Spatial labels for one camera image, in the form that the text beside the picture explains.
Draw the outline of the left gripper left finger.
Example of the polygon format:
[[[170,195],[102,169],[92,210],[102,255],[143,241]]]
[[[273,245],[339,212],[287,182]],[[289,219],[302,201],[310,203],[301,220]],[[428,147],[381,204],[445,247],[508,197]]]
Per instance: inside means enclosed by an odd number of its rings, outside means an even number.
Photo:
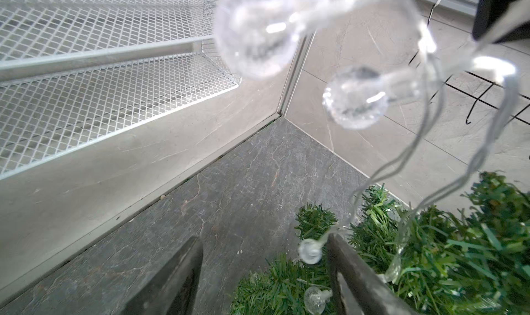
[[[192,236],[127,302],[122,314],[191,314],[202,270],[203,246]]]

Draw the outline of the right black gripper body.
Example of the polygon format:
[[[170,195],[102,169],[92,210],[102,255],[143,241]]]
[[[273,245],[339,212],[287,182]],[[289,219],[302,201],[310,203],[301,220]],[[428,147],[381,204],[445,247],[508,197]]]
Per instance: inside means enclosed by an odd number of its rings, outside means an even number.
[[[481,39],[487,30],[508,10],[516,0],[479,0],[473,24],[472,36]]]

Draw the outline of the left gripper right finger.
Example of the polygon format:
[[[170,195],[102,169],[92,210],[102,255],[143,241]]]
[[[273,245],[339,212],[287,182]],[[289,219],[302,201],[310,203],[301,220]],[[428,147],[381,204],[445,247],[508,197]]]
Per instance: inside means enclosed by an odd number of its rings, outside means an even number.
[[[327,268],[337,314],[416,314],[339,235],[326,243]]]

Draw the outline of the green christmas tree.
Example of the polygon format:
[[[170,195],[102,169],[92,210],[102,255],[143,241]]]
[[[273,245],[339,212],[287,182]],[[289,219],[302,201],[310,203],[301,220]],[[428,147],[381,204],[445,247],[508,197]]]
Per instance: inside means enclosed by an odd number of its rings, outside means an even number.
[[[468,214],[432,205],[411,215],[397,279],[386,285],[422,314],[529,314],[529,191],[483,172],[462,196],[471,202]],[[408,211],[384,186],[362,197],[361,222],[346,237],[375,273],[386,274],[398,253],[398,219]],[[308,203],[296,221],[300,240],[318,240],[338,219]],[[331,291],[325,256],[315,265],[285,255],[268,264],[238,283],[229,314],[310,314],[305,292]]]

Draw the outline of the clear bulb string light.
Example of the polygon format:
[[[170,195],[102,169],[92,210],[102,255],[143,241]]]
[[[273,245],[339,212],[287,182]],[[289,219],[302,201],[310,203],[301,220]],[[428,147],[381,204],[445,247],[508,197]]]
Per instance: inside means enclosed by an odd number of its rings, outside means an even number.
[[[295,54],[302,36],[331,19],[379,0],[220,0],[213,33],[222,59],[235,72],[254,79],[278,74]],[[418,99],[441,84],[444,76],[459,70],[491,68],[507,84],[501,108],[495,115],[481,148],[469,164],[477,170],[515,104],[516,71],[513,65],[480,56],[480,50],[529,21],[529,0],[514,0],[480,37],[476,47],[446,63],[436,59],[436,44],[414,5],[400,0],[418,37],[422,68],[378,74],[369,68],[350,68],[335,76],[322,100],[329,117],[349,130],[364,130],[379,121],[390,104]]]

